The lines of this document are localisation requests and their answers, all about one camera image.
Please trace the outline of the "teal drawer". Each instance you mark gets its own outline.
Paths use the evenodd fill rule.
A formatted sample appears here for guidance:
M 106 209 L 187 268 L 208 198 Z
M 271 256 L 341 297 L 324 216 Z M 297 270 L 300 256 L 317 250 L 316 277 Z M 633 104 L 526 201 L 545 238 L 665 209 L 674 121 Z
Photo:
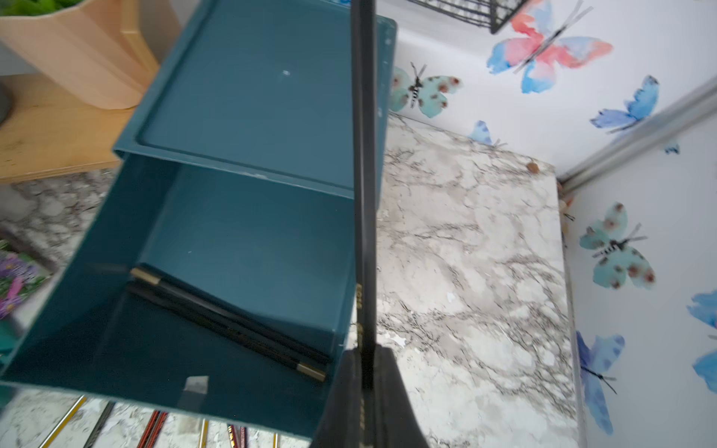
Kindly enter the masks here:
M 315 433 L 355 287 L 347 198 L 128 156 L 5 383 Z

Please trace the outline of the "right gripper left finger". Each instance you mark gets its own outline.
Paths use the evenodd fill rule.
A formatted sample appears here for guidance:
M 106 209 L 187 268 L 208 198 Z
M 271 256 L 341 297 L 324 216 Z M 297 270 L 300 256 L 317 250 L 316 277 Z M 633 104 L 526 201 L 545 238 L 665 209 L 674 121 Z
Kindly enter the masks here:
M 358 448 L 362 429 L 360 352 L 344 352 L 311 448 Z

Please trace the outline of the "black pencil diagonal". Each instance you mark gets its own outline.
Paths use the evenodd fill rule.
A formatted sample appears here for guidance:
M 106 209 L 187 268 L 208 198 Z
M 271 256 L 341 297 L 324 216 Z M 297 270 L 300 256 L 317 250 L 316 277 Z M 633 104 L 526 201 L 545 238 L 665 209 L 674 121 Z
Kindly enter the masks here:
M 175 304 L 168 299 L 162 298 L 148 287 L 141 286 L 137 282 L 130 282 L 126 284 L 126 290 L 144 299 L 150 304 L 159 306 L 160 308 L 177 315 L 178 317 L 188 320 L 206 330 L 210 330 L 211 332 L 214 332 L 225 339 L 237 343 L 237 345 L 241 345 L 246 349 L 262 355 L 265 358 L 270 358 L 270 360 L 292 369 L 293 371 L 298 371 L 298 373 L 306 375 L 321 383 L 326 381 L 327 375 L 324 371 L 305 364 L 304 362 L 300 362 L 298 358 L 293 358 L 290 355 L 283 354 L 269 345 L 265 345 L 265 343 L 255 340 L 242 332 L 232 330 L 230 327 L 213 321 L 208 317 L 203 317 L 199 312 L 192 311 L 185 306 Z

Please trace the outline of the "black pencil vertical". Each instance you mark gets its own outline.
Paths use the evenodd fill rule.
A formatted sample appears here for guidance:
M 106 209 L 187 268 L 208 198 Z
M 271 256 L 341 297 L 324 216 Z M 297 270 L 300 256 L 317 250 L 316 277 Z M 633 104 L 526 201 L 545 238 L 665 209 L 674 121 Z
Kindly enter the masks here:
M 131 282 L 148 287 L 162 298 L 199 312 L 203 317 L 242 332 L 321 371 L 325 372 L 332 362 L 330 355 L 265 324 L 254 315 L 147 265 L 132 268 L 130 276 Z

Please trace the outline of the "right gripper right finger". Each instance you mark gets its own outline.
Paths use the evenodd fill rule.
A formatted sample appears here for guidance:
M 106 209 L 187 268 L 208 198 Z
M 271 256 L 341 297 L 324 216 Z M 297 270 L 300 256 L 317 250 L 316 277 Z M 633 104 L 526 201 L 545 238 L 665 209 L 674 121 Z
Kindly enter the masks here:
M 416 420 L 401 372 L 388 347 L 375 350 L 375 447 L 428 448 Z

